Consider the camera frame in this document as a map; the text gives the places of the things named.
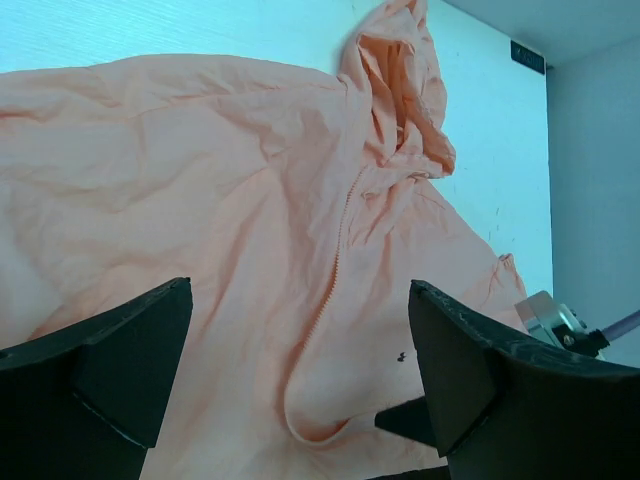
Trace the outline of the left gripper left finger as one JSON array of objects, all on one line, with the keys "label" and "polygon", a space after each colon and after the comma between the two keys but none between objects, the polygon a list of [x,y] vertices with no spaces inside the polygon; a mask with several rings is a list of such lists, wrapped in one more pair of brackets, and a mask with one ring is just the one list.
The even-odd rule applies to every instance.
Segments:
[{"label": "left gripper left finger", "polygon": [[140,477],[158,441],[193,309],[174,278],[1,352],[1,476]]}]

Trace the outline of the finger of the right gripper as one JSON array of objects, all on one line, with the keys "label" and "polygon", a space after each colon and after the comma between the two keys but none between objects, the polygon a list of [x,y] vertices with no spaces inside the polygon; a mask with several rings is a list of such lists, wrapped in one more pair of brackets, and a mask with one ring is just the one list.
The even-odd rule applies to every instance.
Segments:
[{"label": "finger of the right gripper", "polygon": [[424,445],[436,444],[425,397],[378,412],[374,424],[378,429]]}]

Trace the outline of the salmon pink jacket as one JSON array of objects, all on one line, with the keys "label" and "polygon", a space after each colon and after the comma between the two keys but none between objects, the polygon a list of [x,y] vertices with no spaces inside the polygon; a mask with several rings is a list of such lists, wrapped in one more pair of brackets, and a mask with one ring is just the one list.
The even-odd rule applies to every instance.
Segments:
[{"label": "salmon pink jacket", "polygon": [[524,285],[436,190],[455,151],[423,1],[340,72],[154,55],[1,78],[1,342],[173,277],[193,316],[146,479],[368,479],[445,465],[381,431],[423,393],[428,281],[512,328]]}]

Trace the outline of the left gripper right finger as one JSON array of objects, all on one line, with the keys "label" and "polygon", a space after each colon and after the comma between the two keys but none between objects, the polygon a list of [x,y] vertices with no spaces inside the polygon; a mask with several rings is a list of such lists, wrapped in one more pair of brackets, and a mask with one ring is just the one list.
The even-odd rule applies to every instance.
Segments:
[{"label": "left gripper right finger", "polygon": [[639,372],[543,343],[425,281],[409,321],[455,479],[635,479]]}]

